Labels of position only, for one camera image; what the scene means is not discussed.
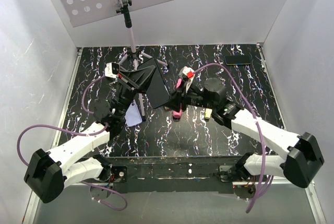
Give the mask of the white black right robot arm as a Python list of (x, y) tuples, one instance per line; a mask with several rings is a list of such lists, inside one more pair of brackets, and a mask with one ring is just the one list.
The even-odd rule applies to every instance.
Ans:
[(174, 111), (184, 111), (189, 105), (211, 109), (211, 117), (219, 125), (245, 134), (275, 152), (269, 156), (246, 153), (234, 169), (242, 181), (264, 174), (283, 177), (307, 188), (325, 163), (314, 135), (288, 132), (252, 115), (227, 98), (226, 87), (217, 78), (206, 80), (203, 89), (183, 81), (167, 102)]

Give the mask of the teal smartphone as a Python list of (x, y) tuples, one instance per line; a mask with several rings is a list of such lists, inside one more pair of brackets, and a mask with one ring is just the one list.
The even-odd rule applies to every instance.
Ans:
[(224, 59), (227, 65), (249, 65), (251, 63), (248, 55), (228, 55)]

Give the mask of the lilac phone case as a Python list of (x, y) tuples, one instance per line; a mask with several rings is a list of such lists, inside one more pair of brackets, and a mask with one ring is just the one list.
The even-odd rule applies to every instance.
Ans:
[(128, 127), (134, 127), (142, 123), (142, 117), (135, 100), (130, 103), (125, 114), (125, 120)]

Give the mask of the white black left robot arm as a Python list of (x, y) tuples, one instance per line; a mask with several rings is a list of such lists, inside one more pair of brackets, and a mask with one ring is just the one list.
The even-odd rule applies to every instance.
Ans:
[(86, 161), (80, 159), (121, 132), (135, 95), (146, 92), (156, 69), (149, 65), (126, 71), (117, 63), (106, 65), (104, 77), (115, 78), (119, 88), (113, 99), (104, 99), (95, 105), (95, 122), (82, 133), (74, 132), (74, 137), (60, 146), (48, 151), (38, 149), (30, 159), (24, 181), (43, 203), (55, 200), (66, 187), (75, 183), (87, 179), (106, 182), (110, 178), (112, 165), (101, 156)]

